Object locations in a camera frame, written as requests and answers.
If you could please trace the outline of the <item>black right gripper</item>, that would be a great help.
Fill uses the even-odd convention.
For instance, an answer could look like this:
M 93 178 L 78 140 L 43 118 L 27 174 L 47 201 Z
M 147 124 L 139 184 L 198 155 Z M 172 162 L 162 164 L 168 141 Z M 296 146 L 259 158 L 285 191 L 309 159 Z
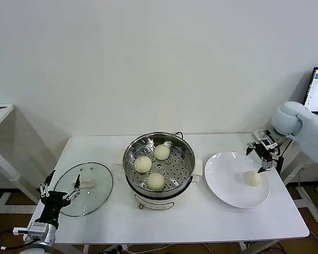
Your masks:
M 280 155 L 279 146 L 272 149 L 266 149 L 262 143 L 251 142 L 247 144 L 246 156 L 253 150 L 255 150 L 258 157 L 261 158 L 261 167 L 258 170 L 258 174 L 275 169 L 276 161 L 273 159 L 273 156 Z

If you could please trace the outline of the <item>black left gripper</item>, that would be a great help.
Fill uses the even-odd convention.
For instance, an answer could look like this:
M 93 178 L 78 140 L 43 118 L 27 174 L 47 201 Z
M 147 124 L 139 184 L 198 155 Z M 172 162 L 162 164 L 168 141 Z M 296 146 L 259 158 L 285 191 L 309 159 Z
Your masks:
M 80 193 L 80 174 L 78 174 L 76 181 L 74 183 L 74 188 L 70 193 L 58 192 L 58 191 L 48 191 L 48 187 L 52 181 L 54 173 L 53 170 L 50 175 L 48 175 L 45 181 L 39 184 L 41 202 L 44 205 L 42 213 L 39 217 L 40 223 L 47 223 L 51 225 L 59 225 L 58 219 L 60 210 L 63 207 L 69 205 L 69 200 L 72 200 Z

